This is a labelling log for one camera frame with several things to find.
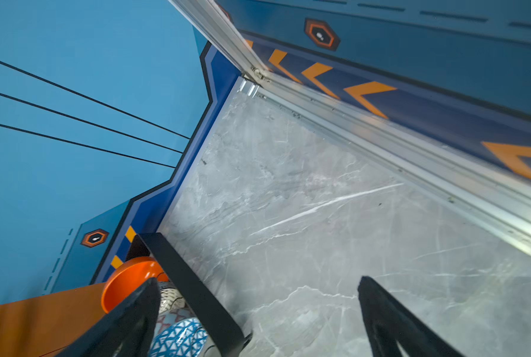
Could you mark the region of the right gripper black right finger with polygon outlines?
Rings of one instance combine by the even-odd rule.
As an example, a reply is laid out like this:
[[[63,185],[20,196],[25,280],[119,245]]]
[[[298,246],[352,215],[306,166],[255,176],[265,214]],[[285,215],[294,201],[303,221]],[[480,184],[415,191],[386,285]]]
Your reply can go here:
[[[361,278],[358,299],[372,355],[462,355],[370,276]]]

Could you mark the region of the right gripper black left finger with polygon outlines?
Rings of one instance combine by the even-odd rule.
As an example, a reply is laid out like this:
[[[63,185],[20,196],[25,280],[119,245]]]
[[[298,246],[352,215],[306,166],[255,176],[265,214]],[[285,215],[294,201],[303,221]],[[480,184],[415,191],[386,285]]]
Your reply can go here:
[[[154,338],[161,294],[150,278],[60,356],[147,356]]]

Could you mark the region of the white lattice patterned bowl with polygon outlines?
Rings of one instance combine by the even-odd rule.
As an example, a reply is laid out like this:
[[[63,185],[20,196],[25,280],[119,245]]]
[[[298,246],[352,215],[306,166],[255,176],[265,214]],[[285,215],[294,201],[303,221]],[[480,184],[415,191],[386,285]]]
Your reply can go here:
[[[161,289],[161,304],[158,312],[159,315],[183,309],[185,306],[186,300],[177,289],[171,287],[165,287]]]

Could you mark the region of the orange plastic bowl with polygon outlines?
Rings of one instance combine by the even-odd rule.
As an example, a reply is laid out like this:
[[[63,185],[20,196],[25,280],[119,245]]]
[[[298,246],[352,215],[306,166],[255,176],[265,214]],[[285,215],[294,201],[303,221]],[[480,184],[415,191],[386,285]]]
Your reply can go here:
[[[153,257],[136,257],[123,263],[104,286],[101,296],[103,311],[111,312],[150,278],[164,283],[170,281],[161,265]]]

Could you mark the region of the red patterned ceramic bowl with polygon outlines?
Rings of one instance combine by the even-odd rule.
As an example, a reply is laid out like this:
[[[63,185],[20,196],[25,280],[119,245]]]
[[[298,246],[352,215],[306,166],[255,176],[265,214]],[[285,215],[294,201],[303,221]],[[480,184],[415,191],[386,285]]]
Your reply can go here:
[[[188,308],[175,309],[166,311],[158,316],[155,325],[155,336],[160,335],[165,329],[177,324],[188,318],[194,318],[195,315]]]

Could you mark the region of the dark blue patterned bowl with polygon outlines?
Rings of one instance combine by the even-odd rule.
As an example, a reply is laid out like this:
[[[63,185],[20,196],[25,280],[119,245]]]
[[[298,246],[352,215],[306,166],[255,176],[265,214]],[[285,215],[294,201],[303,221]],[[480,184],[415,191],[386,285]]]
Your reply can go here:
[[[208,333],[197,318],[188,318],[173,324],[156,336],[148,356],[197,357],[208,339]]]

